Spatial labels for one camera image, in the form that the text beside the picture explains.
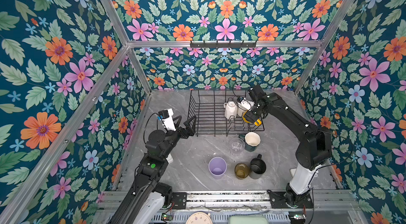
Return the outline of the clear glass cup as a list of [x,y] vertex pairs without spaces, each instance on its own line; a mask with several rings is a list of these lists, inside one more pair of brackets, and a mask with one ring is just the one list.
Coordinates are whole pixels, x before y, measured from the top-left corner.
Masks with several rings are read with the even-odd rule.
[[245,148],[245,143],[242,139],[240,138],[232,138],[229,141],[229,150],[231,155],[239,155],[244,151]]

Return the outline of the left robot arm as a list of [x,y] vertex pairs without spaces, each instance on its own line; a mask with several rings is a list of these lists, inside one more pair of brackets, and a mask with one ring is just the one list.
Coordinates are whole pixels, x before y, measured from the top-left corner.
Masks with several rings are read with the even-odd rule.
[[[168,165],[171,151],[180,141],[195,134],[196,116],[180,126],[182,117],[162,118],[164,130],[155,130],[149,134],[145,146],[147,152],[141,159],[132,186],[122,203],[110,219],[110,224],[148,224],[163,207],[172,204],[172,187],[161,183]],[[176,120],[173,127],[169,122]]]

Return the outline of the white mug red interior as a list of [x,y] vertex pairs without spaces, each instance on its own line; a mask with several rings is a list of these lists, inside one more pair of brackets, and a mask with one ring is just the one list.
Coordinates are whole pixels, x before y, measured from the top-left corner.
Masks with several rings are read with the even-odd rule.
[[252,102],[246,99],[241,100],[240,102],[238,102],[237,105],[237,115],[240,117],[242,117],[245,112],[248,112],[252,109]]

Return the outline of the cream white octagonal mug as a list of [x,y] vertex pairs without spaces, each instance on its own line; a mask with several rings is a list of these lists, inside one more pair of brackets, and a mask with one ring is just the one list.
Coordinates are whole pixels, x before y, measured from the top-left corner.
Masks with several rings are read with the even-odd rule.
[[224,116],[227,120],[236,119],[238,113],[238,105],[234,102],[233,98],[230,98],[224,104]]

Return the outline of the green mug white interior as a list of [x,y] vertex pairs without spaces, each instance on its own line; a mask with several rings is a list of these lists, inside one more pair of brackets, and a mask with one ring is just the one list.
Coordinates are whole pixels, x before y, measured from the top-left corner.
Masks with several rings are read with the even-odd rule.
[[261,143],[260,135],[255,132],[240,134],[239,138],[244,141],[244,149],[248,152],[254,152]]

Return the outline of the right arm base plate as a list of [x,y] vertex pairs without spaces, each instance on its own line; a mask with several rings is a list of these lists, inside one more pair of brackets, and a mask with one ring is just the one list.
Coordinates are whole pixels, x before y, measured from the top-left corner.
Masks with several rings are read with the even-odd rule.
[[266,193],[269,195],[270,204],[273,209],[312,209],[314,207],[314,202],[309,191],[302,195],[296,195],[293,191],[267,190]]

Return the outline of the lilac plastic cup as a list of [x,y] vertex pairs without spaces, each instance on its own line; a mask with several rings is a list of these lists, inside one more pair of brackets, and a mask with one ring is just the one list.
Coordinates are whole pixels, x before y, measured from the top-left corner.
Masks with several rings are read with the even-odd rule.
[[214,157],[208,164],[210,174],[215,179],[220,179],[227,171],[227,163],[222,157]]

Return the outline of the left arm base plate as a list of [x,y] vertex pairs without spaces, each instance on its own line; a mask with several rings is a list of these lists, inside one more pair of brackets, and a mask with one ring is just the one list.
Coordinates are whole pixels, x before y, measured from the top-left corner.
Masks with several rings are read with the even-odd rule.
[[162,209],[175,209],[184,210],[186,209],[188,199],[187,192],[170,192],[164,197],[164,205]]

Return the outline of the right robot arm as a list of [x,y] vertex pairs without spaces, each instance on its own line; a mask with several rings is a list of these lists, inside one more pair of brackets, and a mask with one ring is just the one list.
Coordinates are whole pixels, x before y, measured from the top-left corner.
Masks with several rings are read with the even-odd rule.
[[307,199],[310,185],[323,164],[332,157],[332,139],[329,130],[322,130],[294,111],[276,93],[267,94],[256,85],[248,90],[253,107],[243,115],[247,123],[258,123],[272,115],[284,124],[299,140],[295,152],[298,161],[291,181],[287,184],[284,201],[294,208]]

